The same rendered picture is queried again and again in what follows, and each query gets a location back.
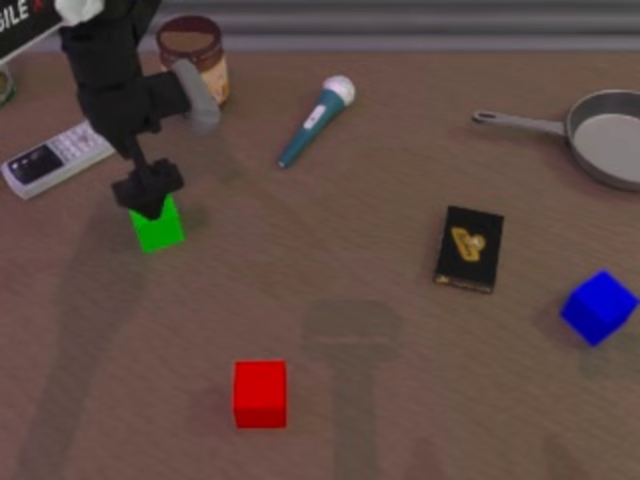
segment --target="remote control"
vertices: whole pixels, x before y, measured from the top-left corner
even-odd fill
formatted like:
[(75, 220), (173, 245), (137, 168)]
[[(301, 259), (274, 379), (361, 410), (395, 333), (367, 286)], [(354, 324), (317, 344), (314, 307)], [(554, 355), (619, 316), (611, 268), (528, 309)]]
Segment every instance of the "remote control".
[(24, 200), (49, 190), (115, 153), (83, 122), (2, 164), (9, 188)]

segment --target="cube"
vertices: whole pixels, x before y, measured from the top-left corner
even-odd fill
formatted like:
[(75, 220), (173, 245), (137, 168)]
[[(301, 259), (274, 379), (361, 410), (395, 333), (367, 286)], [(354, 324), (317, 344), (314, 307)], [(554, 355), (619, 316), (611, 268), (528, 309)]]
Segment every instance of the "cube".
[(635, 295), (603, 270), (573, 291), (561, 315), (595, 347), (618, 330), (637, 305)]
[(284, 360), (235, 363), (233, 415), (238, 428), (286, 427), (287, 365)]
[(129, 216), (140, 247), (145, 253), (152, 253), (184, 241), (180, 215), (171, 195), (167, 196), (162, 214), (157, 220), (149, 220), (133, 210), (129, 211)]

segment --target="microphone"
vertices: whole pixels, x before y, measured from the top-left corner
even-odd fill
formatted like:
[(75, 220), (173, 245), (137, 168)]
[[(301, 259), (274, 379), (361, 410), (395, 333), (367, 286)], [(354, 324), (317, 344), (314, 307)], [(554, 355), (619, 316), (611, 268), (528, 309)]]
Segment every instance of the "microphone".
[(289, 168), (320, 131), (346, 107), (353, 103), (356, 87), (347, 77), (337, 75), (324, 81), (316, 106), (293, 136), (278, 160), (280, 168)]

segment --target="wooden table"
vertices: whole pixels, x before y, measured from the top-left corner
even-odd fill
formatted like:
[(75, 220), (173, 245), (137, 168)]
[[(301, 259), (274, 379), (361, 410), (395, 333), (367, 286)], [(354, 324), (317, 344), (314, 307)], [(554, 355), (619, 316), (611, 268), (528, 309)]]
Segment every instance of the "wooden table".
[[(231, 55), (214, 135), (171, 119), (144, 138), (187, 184), (188, 240), (154, 255), (111, 196), (120, 159), (29, 202), (2, 186), (0, 477), (638, 478), (640, 319), (590, 350), (558, 311), (601, 268), (640, 291), (640, 200), (557, 139), (469, 120), (560, 119), (591, 91), (638, 88), (638, 60)], [(62, 57), (13, 70), (2, 158), (81, 119)], [(357, 101), (277, 170), (336, 73)], [(493, 295), (432, 283), (448, 205), (505, 216)], [(287, 430), (235, 431), (247, 357), (289, 362)]]

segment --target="gray pan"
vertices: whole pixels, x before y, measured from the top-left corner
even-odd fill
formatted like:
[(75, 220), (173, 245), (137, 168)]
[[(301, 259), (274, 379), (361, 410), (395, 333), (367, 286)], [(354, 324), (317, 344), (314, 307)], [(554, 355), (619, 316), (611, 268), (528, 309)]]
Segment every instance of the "gray pan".
[(571, 108), (564, 123), (484, 111), (472, 119), (565, 137), (593, 179), (619, 190), (640, 191), (640, 92), (593, 93)]

